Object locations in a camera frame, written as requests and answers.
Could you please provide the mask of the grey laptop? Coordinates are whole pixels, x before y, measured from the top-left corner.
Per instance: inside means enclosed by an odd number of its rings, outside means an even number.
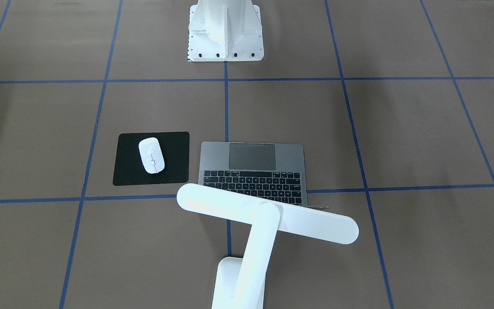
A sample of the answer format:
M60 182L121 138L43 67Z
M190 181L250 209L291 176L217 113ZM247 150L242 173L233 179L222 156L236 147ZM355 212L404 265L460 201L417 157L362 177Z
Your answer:
M204 141L198 183L308 206L304 147L297 143Z

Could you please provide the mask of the white computer mouse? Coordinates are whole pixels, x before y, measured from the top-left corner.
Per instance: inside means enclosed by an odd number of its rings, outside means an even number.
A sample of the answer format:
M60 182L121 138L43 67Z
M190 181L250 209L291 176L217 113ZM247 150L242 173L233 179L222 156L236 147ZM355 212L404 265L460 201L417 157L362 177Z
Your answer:
M145 171L157 174L165 169L165 161L159 140L149 137L139 141L139 155Z

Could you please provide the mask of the black mouse pad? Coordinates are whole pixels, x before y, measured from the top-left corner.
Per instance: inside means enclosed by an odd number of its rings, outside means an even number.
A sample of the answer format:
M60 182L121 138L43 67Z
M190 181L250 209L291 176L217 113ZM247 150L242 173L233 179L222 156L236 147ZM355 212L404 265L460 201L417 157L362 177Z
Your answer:
M155 137L159 140L165 169L149 174L139 155L139 141ZM190 174L190 133L122 133L118 136L112 183L115 186L171 184L188 181Z

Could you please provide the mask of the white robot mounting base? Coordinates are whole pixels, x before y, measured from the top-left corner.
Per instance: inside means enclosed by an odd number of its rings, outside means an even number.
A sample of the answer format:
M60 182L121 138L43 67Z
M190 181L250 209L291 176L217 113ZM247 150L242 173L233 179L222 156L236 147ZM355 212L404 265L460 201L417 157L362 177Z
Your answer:
M262 18L250 0L199 0L190 6L188 61L262 61Z

